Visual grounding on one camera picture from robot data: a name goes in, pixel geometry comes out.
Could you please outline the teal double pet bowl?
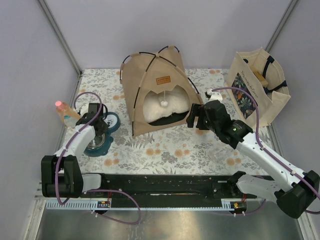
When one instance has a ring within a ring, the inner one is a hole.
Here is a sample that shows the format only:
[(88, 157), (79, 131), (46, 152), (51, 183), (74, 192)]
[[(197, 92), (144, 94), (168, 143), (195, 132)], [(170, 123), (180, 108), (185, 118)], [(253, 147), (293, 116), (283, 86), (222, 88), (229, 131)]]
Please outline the teal double pet bowl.
[(108, 129), (105, 130), (101, 136), (96, 136), (87, 145), (84, 150), (84, 154), (89, 157), (105, 156), (114, 141), (111, 134), (117, 131), (120, 127), (121, 121), (115, 112), (108, 112), (108, 114), (104, 113), (103, 117), (105, 118), (103, 121), (107, 124)]

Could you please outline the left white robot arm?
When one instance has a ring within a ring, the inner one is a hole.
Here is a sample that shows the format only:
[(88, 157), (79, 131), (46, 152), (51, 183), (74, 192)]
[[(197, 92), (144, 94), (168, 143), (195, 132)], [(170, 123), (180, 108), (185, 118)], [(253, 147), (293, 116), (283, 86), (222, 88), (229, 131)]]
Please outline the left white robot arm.
[(78, 158), (86, 149), (107, 152), (109, 125), (104, 118), (102, 104), (90, 103), (67, 143), (55, 154), (42, 158), (41, 187), (44, 197), (78, 198), (87, 190)]

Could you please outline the white fluffy cushion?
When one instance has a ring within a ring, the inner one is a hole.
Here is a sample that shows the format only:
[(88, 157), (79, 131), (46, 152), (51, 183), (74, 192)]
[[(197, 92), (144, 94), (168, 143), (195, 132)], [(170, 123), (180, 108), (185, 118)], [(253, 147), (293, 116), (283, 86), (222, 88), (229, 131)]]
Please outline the white fluffy cushion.
[(182, 114), (190, 109), (187, 92), (176, 85), (173, 90), (160, 93), (150, 91), (143, 101), (143, 115), (147, 123), (152, 123), (171, 114)]

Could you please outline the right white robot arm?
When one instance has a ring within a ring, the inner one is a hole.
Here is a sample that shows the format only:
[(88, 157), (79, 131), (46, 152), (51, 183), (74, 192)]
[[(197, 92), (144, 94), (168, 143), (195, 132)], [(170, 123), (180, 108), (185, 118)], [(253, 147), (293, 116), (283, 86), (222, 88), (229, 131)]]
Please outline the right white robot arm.
[(243, 121), (231, 119), (218, 100), (192, 104), (186, 122), (188, 128), (214, 132), (221, 142), (254, 160), (272, 177), (265, 180), (241, 173), (227, 186), (231, 197), (255, 195), (276, 203), (286, 215), (298, 219), (320, 195), (320, 176), (316, 172), (305, 172), (263, 146), (258, 134)]

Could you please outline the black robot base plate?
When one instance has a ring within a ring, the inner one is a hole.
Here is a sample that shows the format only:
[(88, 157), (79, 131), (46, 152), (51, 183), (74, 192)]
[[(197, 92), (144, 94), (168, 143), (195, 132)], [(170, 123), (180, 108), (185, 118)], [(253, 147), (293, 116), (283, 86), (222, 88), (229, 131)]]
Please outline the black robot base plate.
[(137, 199), (151, 196), (195, 196), (199, 199), (243, 198), (230, 175), (102, 174), (101, 187), (87, 197)]

